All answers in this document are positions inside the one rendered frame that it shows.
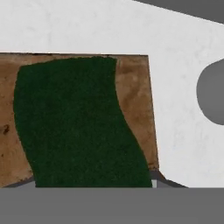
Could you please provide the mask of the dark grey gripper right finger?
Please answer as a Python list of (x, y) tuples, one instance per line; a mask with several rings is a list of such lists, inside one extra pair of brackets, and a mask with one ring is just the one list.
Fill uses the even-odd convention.
[(180, 187), (185, 188), (184, 185), (181, 185), (179, 183), (173, 182), (167, 178), (164, 177), (164, 175), (160, 171), (150, 171), (150, 176), (152, 179), (155, 179), (163, 184), (166, 184), (171, 187)]

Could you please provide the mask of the brown wooden cutting board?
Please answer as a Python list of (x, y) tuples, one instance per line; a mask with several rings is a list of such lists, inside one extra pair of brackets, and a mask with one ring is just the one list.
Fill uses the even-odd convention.
[[(49, 60), (66, 59), (59, 53), (0, 52), (0, 188), (33, 181), (14, 123), (13, 97), (18, 69)], [(146, 157), (149, 169), (159, 169), (149, 58), (112, 56), (117, 60), (115, 87), (125, 120)]]

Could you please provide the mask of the grey sink basin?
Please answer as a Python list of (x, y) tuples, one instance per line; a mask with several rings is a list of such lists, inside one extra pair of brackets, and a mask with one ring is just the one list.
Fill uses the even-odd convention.
[(224, 59), (203, 69), (196, 94), (203, 115), (212, 123), (224, 125)]

